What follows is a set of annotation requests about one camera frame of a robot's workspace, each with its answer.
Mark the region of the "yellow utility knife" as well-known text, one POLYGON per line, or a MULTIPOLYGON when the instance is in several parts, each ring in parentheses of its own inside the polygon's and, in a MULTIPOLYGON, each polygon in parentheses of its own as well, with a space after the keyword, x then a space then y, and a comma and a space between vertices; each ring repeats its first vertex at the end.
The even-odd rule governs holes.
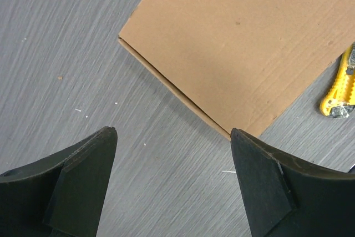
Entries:
POLYGON ((319 105, 329 118, 348 118, 354 111, 354 43, 342 54, 336 78, 319 105))

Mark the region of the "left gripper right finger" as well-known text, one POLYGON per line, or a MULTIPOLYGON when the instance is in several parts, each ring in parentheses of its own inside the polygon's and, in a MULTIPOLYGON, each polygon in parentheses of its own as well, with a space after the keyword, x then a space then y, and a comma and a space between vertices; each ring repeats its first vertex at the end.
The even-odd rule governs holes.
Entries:
POLYGON ((252 236, 354 236, 354 169, 340 172, 231 131, 252 236))

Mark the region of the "brown cardboard express box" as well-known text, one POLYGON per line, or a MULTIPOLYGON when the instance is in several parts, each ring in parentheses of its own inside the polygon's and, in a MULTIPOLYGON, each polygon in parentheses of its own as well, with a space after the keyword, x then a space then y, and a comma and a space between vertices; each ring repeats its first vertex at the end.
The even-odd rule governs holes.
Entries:
POLYGON ((142 0, 119 42, 207 124, 260 135, 354 41, 354 0, 142 0))

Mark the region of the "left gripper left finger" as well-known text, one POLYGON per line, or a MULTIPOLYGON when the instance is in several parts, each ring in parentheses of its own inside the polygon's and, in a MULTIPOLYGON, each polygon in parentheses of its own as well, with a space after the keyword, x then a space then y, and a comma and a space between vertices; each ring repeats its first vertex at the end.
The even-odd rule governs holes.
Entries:
POLYGON ((1 236, 96 236, 118 136, 103 127, 1 174, 1 236))

